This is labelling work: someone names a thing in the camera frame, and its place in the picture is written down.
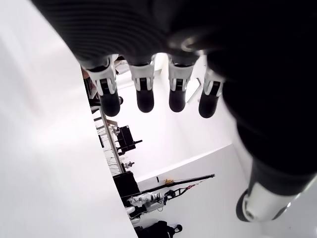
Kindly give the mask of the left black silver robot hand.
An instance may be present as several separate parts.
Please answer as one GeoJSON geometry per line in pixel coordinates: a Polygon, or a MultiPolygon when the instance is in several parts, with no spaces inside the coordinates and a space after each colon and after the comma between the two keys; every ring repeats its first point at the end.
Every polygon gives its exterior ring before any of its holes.
{"type": "Polygon", "coordinates": [[[168,55],[169,106],[180,112],[194,64],[207,58],[199,113],[222,97],[253,158],[239,220],[277,219],[317,177],[314,0],[36,0],[88,73],[103,112],[120,111],[114,61],[131,71],[140,111],[154,107],[154,60],[168,55]]]}

